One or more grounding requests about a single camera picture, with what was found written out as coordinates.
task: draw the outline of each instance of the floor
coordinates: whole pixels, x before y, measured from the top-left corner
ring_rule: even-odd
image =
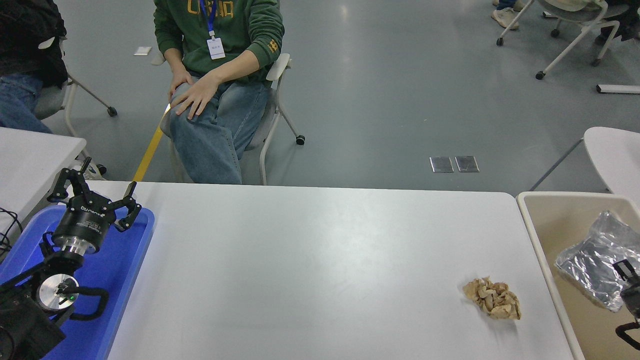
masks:
[[[166,106],[167,64],[157,53],[154,4],[57,0],[67,65],[118,116],[79,92],[74,124],[106,178],[131,180]],[[534,4],[495,45],[502,28],[490,1],[281,1],[291,53],[283,99],[307,143],[280,124],[267,156],[269,184],[507,192],[528,190],[586,129],[640,131],[640,96],[604,95],[597,84],[640,84],[640,42],[616,41],[599,67],[589,35],[542,81],[537,71],[577,36]],[[149,56],[133,56],[153,46]],[[45,121],[68,134],[62,114]],[[475,156],[480,172],[434,174],[430,156]],[[257,154],[243,158],[257,184]],[[174,181],[166,139],[145,181]],[[584,146],[540,190],[604,192]]]

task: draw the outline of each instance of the person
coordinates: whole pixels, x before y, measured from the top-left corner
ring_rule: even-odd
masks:
[[[491,13],[491,18],[496,20],[503,28],[511,24],[511,21],[516,17],[516,12],[524,8],[522,0],[493,0],[492,4],[495,6],[495,10]],[[518,27],[520,25],[515,23],[511,30],[516,30]]]
[[[607,0],[609,6],[625,4],[628,9],[620,15],[607,18],[607,20],[618,20],[620,27],[615,37],[620,37],[621,41],[627,41],[631,38],[637,38],[640,32],[640,18],[638,16],[638,8],[640,8],[640,0]],[[604,45],[607,38],[613,31],[613,26],[600,29],[600,35],[595,38],[598,45]]]
[[[52,133],[34,111],[43,86],[67,80],[59,43],[66,34],[53,1],[0,1],[0,126]]]
[[[154,0],[173,73],[170,131],[195,183],[241,184],[239,160],[269,96],[284,26],[276,0]]]

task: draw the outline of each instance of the beige crumpled paper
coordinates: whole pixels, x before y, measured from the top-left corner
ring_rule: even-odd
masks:
[[[504,282],[494,284],[489,277],[483,277],[474,279],[462,290],[469,300],[494,319],[519,320],[522,316],[518,297],[509,291],[509,285]]]

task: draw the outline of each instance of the left hand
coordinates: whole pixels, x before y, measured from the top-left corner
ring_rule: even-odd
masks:
[[[207,74],[196,81],[189,90],[176,97],[171,103],[171,108],[178,106],[175,114],[180,115],[187,110],[188,107],[191,107],[189,116],[187,116],[187,119],[191,120],[193,115],[199,116],[202,113],[213,95],[218,91],[219,85],[219,82]]]

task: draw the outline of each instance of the black jacket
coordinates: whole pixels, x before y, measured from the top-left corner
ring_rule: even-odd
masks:
[[[35,72],[44,86],[60,86],[68,76],[59,43],[66,34],[52,0],[0,0],[0,76]],[[38,49],[52,37],[50,47]]]

